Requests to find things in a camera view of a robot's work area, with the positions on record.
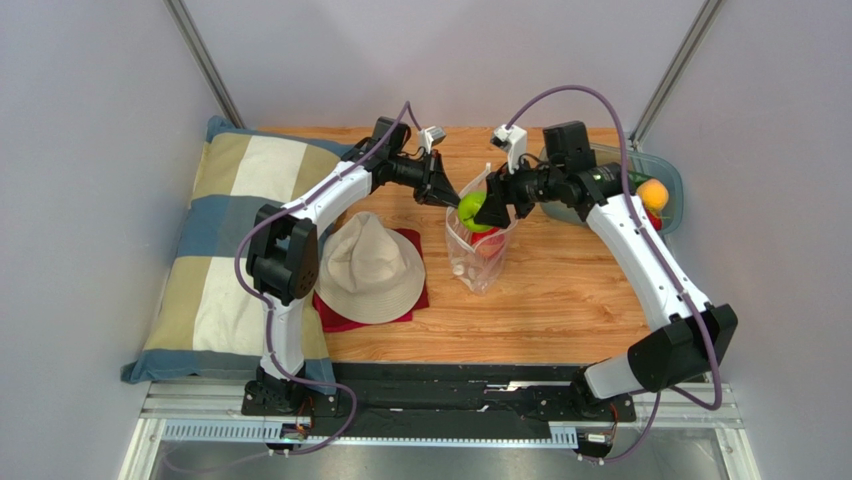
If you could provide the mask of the green apple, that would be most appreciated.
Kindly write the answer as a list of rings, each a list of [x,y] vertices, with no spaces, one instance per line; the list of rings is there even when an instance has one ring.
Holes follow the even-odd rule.
[[[472,233],[485,233],[492,226],[478,224],[475,216],[483,206],[487,193],[482,190],[472,191],[464,195],[457,208],[457,216],[461,224]]]

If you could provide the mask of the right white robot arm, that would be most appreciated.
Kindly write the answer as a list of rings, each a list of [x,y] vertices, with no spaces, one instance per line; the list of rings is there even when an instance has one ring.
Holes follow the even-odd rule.
[[[719,390],[719,366],[738,325],[733,309],[692,285],[634,194],[627,168],[597,163],[583,123],[548,127],[543,136],[547,159],[531,166],[525,130],[493,131],[491,142],[506,152],[507,162],[487,176],[474,223],[505,228],[540,203],[575,210],[615,257],[650,330],[626,353],[580,368],[571,380],[571,407],[595,418],[630,393],[659,393],[704,373]]]

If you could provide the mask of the red apple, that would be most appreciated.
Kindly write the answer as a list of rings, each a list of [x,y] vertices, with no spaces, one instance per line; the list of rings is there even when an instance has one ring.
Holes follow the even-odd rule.
[[[496,227],[484,232],[474,232],[470,239],[474,252],[484,259],[500,257],[506,242],[505,231]]]

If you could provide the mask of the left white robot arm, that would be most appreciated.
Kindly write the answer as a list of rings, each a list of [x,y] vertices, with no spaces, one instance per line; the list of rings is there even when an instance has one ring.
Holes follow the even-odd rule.
[[[235,272],[242,287],[266,305],[264,349],[255,379],[245,386],[247,416],[296,413],[311,381],[302,348],[304,303],[320,273],[319,236],[356,202],[386,183],[408,186],[421,205],[455,207],[460,198],[436,147],[439,126],[417,132],[418,150],[408,155],[409,125],[389,117],[371,136],[342,155],[320,183],[281,207],[265,205],[238,246]]]

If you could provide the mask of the clear polka dot zip bag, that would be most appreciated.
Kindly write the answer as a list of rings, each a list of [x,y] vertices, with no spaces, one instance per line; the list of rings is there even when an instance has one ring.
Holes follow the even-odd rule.
[[[445,241],[452,273],[475,294],[484,295],[503,271],[512,233],[517,224],[514,208],[509,205],[508,210],[511,223],[507,229],[502,229],[506,233],[507,242],[502,255],[495,259],[478,256],[470,245],[473,233],[461,224],[456,209],[450,207],[446,210]]]

